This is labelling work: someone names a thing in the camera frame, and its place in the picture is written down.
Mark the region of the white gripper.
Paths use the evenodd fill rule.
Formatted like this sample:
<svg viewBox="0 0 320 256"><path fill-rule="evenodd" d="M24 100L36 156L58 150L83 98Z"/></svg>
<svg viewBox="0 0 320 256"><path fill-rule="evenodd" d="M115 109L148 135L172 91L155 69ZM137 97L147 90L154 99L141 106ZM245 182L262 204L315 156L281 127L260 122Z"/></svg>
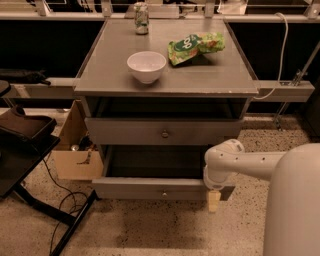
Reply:
<svg viewBox="0 0 320 256"><path fill-rule="evenodd" d="M226 186L231 174L227 164L232 160L234 150L231 146L214 146L208 149L204 155L205 167L203 169L203 181L210 191L207 192L207 206L210 213L215 213L221 199L221 190Z"/></svg>

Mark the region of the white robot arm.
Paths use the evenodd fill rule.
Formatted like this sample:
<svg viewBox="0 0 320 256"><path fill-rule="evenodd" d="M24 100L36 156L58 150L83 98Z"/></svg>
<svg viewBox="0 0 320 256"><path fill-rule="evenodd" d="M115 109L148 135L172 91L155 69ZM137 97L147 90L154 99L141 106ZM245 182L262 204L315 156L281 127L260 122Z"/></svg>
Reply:
<svg viewBox="0 0 320 256"><path fill-rule="evenodd" d="M269 182L263 256L320 256L320 144L283 152L247 152L230 139L208 149L203 181L210 190L237 172Z"/></svg>

